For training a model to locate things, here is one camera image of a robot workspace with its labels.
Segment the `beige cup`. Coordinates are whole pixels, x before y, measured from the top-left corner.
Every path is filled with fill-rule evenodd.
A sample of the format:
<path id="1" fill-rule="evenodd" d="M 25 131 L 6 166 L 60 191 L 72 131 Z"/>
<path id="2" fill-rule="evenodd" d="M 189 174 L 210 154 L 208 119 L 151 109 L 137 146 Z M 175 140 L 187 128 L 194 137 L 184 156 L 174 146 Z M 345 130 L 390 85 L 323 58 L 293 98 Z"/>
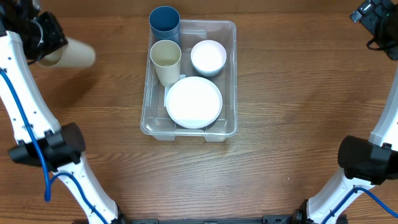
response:
<path id="1" fill-rule="evenodd" d="M 179 80 L 181 58 L 181 48 L 174 41 L 160 40 L 151 47 L 150 59 L 164 87 L 169 88 Z"/>
<path id="2" fill-rule="evenodd" d="M 68 44 L 39 60 L 47 68 L 88 68 L 95 63 L 96 53 L 92 46 L 66 37 Z"/>

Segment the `dark blue cup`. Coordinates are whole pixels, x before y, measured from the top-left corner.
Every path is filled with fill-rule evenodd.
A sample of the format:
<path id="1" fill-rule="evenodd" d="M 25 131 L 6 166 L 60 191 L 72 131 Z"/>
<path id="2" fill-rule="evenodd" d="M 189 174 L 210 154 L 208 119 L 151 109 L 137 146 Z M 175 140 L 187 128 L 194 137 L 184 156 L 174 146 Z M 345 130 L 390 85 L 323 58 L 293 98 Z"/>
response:
<path id="1" fill-rule="evenodd" d="M 153 33 L 154 39 L 156 42 L 160 41 L 160 40 L 171 40 L 173 42 L 175 42 L 179 47 L 181 47 L 181 35 L 180 35 L 180 30 L 178 30 L 178 32 L 170 37 L 161 37 L 155 33 Z"/>
<path id="2" fill-rule="evenodd" d="M 180 30 L 180 14 L 170 6 L 159 6 L 149 16 L 153 33 L 159 37 L 174 36 Z"/>

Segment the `pink bowl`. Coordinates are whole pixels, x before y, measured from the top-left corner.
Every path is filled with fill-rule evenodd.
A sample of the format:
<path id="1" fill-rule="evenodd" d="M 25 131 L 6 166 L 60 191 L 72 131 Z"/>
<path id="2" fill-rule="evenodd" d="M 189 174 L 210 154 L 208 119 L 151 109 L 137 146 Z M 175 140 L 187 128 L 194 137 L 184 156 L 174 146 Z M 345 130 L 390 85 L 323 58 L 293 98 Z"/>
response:
<path id="1" fill-rule="evenodd" d="M 190 58 L 196 70 L 210 72 L 224 67 L 227 53 L 219 42 L 203 40 L 192 48 Z"/>

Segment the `light blue bowl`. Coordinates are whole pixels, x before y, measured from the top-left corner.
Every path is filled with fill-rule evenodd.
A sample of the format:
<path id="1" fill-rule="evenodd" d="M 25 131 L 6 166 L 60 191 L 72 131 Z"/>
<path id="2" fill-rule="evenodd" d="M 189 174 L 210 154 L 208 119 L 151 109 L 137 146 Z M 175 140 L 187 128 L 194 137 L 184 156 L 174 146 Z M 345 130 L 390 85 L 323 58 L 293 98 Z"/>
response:
<path id="1" fill-rule="evenodd" d="M 214 71 L 210 71 L 210 72 L 206 72 L 206 71 L 203 71 L 203 70 L 197 70 L 197 72 L 198 72 L 200 75 L 219 74 L 221 71 L 222 71 L 222 69 L 214 70 Z"/>

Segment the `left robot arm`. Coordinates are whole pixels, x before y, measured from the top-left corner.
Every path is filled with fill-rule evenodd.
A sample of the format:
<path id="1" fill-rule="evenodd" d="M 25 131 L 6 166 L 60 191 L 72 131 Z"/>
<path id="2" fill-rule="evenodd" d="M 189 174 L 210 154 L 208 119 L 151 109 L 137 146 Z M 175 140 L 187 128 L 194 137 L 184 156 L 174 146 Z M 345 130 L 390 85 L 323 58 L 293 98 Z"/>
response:
<path id="1" fill-rule="evenodd" d="M 95 59 L 93 47 L 67 37 L 56 17 L 40 10 L 38 1 L 1 2 L 1 99 L 16 140 L 10 158 L 43 170 L 46 202 L 51 199 L 52 184 L 61 180 L 89 223 L 126 223 L 88 164 L 80 128 L 58 122 L 30 70 L 34 63 L 87 68 Z"/>

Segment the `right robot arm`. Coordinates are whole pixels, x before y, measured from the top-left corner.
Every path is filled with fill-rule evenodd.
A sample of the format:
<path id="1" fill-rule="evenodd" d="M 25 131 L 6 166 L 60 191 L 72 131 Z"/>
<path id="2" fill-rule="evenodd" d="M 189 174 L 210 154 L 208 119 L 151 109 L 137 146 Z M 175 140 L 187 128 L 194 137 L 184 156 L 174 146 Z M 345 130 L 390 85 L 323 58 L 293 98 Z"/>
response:
<path id="1" fill-rule="evenodd" d="M 397 5 L 391 0 L 365 0 L 350 16 L 371 34 L 366 44 L 397 60 Z M 284 219 L 284 223 L 347 223 L 343 212 L 363 193 L 387 213 L 397 216 L 370 189 L 385 180 L 397 179 L 397 80 L 369 139 L 347 136 L 338 151 L 338 170 L 315 196 Z"/>

